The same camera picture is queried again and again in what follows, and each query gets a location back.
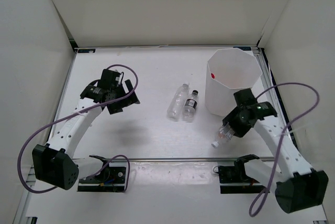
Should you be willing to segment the clear bottle white cap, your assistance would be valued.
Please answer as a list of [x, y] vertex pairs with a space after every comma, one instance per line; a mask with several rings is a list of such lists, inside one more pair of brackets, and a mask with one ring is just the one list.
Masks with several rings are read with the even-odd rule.
[[189, 84], [183, 83], [176, 91], [168, 109], [167, 116], [178, 121], [182, 108], [189, 94]]

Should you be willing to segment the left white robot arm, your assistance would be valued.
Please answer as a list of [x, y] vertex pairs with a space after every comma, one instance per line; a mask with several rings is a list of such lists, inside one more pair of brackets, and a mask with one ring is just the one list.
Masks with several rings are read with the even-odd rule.
[[74, 113], [62, 119], [62, 128], [45, 144], [34, 147], [32, 159], [38, 180], [64, 190], [87, 177], [98, 182], [108, 180], [108, 167], [115, 158], [90, 155], [75, 159], [73, 156], [88, 128], [104, 109], [112, 115], [140, 103], [135, 94], [137, 86], [121, 76], [119, 72], [104, 70], [101, 78], [89, 83], [80, 94]]

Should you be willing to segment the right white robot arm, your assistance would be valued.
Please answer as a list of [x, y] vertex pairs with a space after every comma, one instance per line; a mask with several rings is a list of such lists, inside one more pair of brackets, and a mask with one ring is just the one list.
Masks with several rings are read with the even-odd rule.
[[307, 162], [280, 124], [277, 112], [269, 102], [238, 105], [222, 121], [220, 133], [226, 139], [243, 137], [254, 129], [274, 155], [273, 167], [255, 154], [237, 158], [228, 179], [241, 182], [254, 179], [265, 192], [275, 195], [280, 208], [287, 214], [322, 204], [328, 176], [316, 171]]

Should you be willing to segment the bottle with blue-white label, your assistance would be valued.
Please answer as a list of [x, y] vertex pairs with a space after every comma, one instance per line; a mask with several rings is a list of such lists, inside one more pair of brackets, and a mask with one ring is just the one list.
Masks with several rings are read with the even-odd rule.
[[218, 148], [222, 143], [228, 143], [235, 135], [235, 131], [229, 124], [222, 125], [215, 134], [215, 139], [211, 143], [213, 148]]

